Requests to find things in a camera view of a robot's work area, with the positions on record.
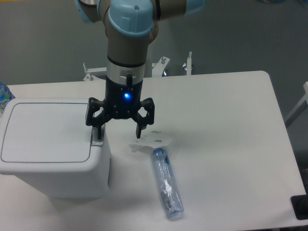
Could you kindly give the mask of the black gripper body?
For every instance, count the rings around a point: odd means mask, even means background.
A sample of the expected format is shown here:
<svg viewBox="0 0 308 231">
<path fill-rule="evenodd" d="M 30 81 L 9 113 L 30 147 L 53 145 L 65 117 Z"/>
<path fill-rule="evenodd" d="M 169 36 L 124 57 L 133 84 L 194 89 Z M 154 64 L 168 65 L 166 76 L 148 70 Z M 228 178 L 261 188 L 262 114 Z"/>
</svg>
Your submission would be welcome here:
<svg viewBox="0 0 308 231">
<path fill-rule="evenodd" d="M 143 81 L 127 86 L 107 77 L 103 109 L 112 119 L 128 119 L 140 109 Z"/>
</svg>

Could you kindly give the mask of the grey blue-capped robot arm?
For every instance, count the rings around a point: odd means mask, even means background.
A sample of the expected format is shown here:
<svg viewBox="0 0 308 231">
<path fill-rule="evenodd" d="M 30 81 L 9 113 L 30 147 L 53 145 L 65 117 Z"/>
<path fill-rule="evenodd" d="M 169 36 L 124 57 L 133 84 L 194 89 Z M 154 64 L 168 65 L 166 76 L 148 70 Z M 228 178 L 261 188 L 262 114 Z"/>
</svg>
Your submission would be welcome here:
<svg viewBox="0 0 308 231">
<path fill-rule="evenodd" d="M 103 22 L 108 39 L 105 98 L 89 98 L 86 125 L 97 139 L 111 119 L 132 119 L 136 136 L 154 123 L 152 98 L 141 99 L 149 45 L 158 35 L 158 22 L 201 10 L 203 0 L 77 0 L 84 22 Z"/>
</svg>

